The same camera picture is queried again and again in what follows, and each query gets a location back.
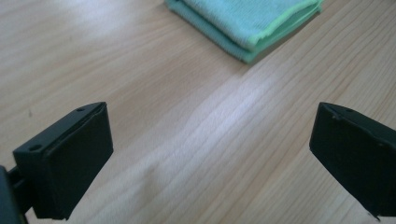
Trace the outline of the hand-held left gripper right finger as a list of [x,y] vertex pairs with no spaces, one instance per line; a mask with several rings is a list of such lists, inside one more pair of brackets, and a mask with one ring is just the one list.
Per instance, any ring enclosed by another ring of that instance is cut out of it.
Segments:
[[320,103],[309,147],[373,217],[396,217],[395,130],[353,109]]

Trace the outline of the green microfibre towel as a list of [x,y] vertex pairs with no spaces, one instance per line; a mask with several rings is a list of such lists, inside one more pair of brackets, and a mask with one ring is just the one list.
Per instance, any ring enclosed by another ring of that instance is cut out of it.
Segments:
[[251,63],[321,11],[323,0],[164,0],[236,59]]

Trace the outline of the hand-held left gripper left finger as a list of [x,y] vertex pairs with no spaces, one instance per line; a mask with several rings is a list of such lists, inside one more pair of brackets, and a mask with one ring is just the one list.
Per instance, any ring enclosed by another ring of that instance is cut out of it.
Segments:
[[112,153],[106,103],[71,111],[13,151],[20,209],[33,209],[39,218],[70,218]]

